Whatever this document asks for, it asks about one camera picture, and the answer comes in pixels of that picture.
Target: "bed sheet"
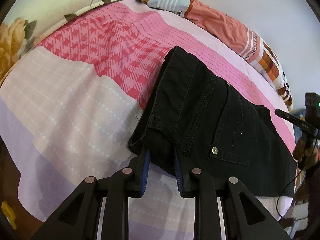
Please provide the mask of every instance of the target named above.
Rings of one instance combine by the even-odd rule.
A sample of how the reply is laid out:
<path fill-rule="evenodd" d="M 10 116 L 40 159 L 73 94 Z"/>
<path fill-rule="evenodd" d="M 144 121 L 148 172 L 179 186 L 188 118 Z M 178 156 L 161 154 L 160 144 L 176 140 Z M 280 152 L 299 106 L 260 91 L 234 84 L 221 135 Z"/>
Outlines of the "bed sheet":
<path fill-rule="evenodd" d="M 186 19 L 120 1 L 47 37 L 0 89 L 0 135 L 21 172 L 18 197 L 28 212 L 44 221 L 84 178 L 108 177 L 128 165 L 134 154 L 126 143 L 175 45 L 269 108 L 293 151 L 292 125 L 274 115 L 275 108 L 287 111 L 284 102 L 248 63 Z M 277 198 L 258 199 L 279 218 Z M 280 198 L 281 214 L 291 202 Z M 131 239 L 193 239 L 194 200 L 182 199 L 175 178 L 151 164 L 145 197 L 129 201 L 129 220 Z"/>

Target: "folded black pants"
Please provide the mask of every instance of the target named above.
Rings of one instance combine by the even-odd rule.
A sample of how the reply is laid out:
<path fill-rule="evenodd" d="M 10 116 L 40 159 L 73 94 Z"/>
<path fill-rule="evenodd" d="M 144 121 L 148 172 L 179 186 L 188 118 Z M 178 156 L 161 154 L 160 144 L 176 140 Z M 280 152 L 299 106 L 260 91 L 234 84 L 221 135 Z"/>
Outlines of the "folded black pants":
<path fill-rule="evenodd" d="M 213 177 L 239 178 L 255 196 L 279 196 L 296 162 L 270 111 L 247 101 L 224 79 L 180 47 L 165 57 L 129 149 L 145 144 L 151 162 L 174 175 L 175 145 Z M 294 183 L 283 195 L 293 197 Z"/>

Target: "pink striped fabric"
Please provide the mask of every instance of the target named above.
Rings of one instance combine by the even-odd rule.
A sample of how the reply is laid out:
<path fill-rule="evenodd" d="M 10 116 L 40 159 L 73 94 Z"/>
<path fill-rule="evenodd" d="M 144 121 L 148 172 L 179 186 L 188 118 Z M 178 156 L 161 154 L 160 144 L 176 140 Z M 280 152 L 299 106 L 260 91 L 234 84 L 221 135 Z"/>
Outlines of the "pink striped fabric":
<path fill-rule="evenodd" d="M 168 25 L 157 12 L 135 13 L 123 3 L 99 7 L 39 44 L 59 57 L 92 63 L 97 75 L 112 78 L 142 109 L 164 56 L 176 45 L 197 56 L 247 100 L 267 107 L 277 132 L 293 151 L 295 141 L 287 125 L 275 116 L 275 108 L 256 85 L 216 51 Z"/>

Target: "jeans pocket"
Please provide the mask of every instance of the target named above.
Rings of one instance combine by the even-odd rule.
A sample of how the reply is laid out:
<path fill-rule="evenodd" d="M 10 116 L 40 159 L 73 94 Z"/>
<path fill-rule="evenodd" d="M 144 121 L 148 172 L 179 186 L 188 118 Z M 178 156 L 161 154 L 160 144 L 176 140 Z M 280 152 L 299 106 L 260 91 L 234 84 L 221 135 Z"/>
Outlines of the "jeans pocket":
<path fill-rule="evenodd" d="M 219 118 L 209 157 L 248 165 L 257 142 L 256 115 L 240 93 L 226 82 L 228 98 Z"/>

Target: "hand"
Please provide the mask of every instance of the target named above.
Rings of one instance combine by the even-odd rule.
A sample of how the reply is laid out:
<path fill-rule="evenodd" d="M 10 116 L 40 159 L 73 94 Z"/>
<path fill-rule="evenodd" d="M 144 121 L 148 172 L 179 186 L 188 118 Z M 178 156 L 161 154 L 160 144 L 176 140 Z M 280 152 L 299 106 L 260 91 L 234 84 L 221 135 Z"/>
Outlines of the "hand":
<path fill-rule="evenodd" d="M 318 162 L 318 148 L 312 145 L 311 148 L 304 150 L 302 148 L 302 137 L 300 137 L 296 147 L 294 148 L 292 155 L 298 162 L 301 162 L 304 156 L 309 156 L 305 164 L 306 170 L 311 168 L 313 165 L 315 165 Z"/>

